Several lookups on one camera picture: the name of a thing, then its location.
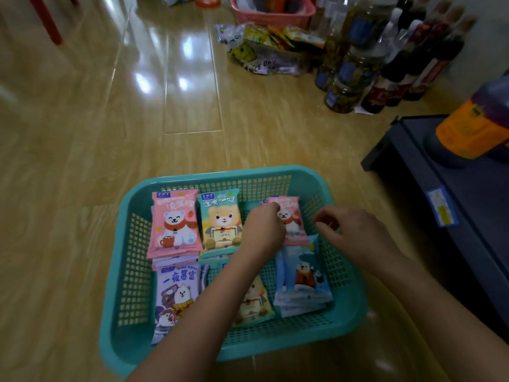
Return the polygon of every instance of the forearm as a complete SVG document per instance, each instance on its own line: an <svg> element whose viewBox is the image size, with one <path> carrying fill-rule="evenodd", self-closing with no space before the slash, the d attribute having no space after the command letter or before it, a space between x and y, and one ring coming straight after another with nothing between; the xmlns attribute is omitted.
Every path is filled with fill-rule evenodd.
<svg viewBox="0 0 509 382"><path fill-rule="evenodd" d="M453 382L509 375L509 346L406 257L373 271L402 303Z"/></svg>
<svg viewBox="0 0 509 382"><path fill-rule="evenodd" d="M129 381L205 379L254 277L263 263L240 248L185 315L129 376Z"/></svg>

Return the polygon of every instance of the white wall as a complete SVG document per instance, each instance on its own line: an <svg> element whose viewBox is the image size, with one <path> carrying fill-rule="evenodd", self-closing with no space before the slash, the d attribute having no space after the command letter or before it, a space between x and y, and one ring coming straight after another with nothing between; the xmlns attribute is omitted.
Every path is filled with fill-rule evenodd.
<svg viewBox="0 0 509 382"><path fill-rule="evenodd" d="M431 7L440 0L433 0ZM465 47L440 78L460 98L509 69L509 0L454 0L466 14L479 16Z"/></svg>

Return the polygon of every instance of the red plastic lid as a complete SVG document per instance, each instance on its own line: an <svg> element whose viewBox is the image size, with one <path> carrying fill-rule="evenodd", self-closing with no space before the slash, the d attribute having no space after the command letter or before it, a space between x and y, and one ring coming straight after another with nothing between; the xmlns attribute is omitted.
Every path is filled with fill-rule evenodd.
<svg viewBox="0 0 509 382"><path fill-rule="evenodd" d="M221 5L221 0L194 0L200 8L217 8Z"/></svg>

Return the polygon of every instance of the wooden floor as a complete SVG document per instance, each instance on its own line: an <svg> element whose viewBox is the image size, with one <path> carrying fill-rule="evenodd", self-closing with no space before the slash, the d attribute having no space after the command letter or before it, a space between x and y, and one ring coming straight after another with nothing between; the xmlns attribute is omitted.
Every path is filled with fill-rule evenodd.
<svg viewBox="0 0 509 382"><path fill-rule="evenodd" d="M147 178L302 164L426 261L425 237L360 161L396 114L449 112L437 93L338 115L310 74L229 62L214 30L234 21L226 7L81 1L47 0L60 47L27 0L0 1L1 380L119 380L99 356L102 301L119 203ZM218 364L210 379L446 380L394 297L366 283L370 309L352 334Z"/></svg>

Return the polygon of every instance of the hand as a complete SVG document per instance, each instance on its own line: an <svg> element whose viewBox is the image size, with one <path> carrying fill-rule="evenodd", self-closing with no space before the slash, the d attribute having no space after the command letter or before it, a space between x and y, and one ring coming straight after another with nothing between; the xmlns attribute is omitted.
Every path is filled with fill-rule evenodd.
<svg viewBox="0 0 509 382"><path fill-rule="evenodd" d="M370 272L402 256L385 225L364 209L326 206L315 215L313 222L332 245Z"/></svg>
<svg viewBox="0 0 509 382"><path fill-rule="evenodd" d="M283 221L277 216L279 209L275 202L255 207L242 229L242 254L254 255L261 266L274 257L286 236Z"/></svg>

